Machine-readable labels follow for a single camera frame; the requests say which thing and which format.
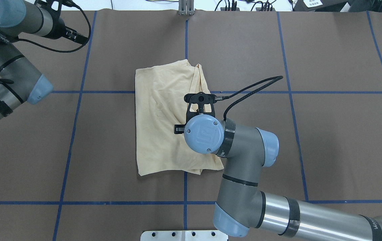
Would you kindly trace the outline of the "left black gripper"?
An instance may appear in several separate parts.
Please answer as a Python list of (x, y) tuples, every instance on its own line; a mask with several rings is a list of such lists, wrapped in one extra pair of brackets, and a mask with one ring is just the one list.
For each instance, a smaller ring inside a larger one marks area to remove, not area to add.
[(42, 24), (35, 33), (37, 36), (48, 39), (59, 39), (66, 33), (66, 38), (75, 43), (86, 45), (90, 36), (84, 36), (74, 29), (66, 29), (64, 21), (60, 17), (63, 0), (36, 0), (37, 6), (42, 14)]

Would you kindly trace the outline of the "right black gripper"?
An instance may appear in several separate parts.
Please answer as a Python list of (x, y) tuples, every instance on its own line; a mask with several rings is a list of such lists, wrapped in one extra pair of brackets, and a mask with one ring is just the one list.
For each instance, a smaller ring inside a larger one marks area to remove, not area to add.
[[(194, 116), (206, 114), (215, 117), (214, 104), (217, 102), (217, 96), (204, 92), (188, 93), (184, 96), (184, 101), (188, 104), (185, 122), (189, 122)], [(192, 105), (197, 105), (197, 111), (191, 111)], [(205, 111), (205, 105), (210, 105), (211, 111)], [(183, 134), (186, 125), (174, 125), (174, 134)]]

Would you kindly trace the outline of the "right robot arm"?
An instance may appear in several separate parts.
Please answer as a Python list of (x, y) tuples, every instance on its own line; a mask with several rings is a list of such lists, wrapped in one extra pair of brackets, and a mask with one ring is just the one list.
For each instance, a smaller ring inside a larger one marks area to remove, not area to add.
[(187, 113), (199, 157), (225, 158), (213, 224), (311, 241), (382, 241), (382, 94), (258, 94), (252, 124)]

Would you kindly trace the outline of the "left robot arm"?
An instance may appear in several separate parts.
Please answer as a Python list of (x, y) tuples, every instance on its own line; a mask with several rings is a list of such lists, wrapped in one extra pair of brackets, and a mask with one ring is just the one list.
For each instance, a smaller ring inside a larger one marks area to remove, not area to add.
[(0, 0), (0, 120), (13, 113), (24, 102), (37, 104), (53, 91), (52, 83), (14, 44), (27, 42), (42, 47), (34, 41), (19, 38), (28, 33), (48, 39), (66, 38), (83, 48), (90, 40), (66, 26), (61, 18), (63, 6), (77, 8), (72, 0)]

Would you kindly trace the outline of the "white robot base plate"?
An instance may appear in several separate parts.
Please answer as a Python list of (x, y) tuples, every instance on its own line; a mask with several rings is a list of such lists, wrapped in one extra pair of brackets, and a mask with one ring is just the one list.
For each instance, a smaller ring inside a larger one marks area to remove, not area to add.
[(228, 241), (228, 235), (219, 230), (145, 231), (141, 241)]

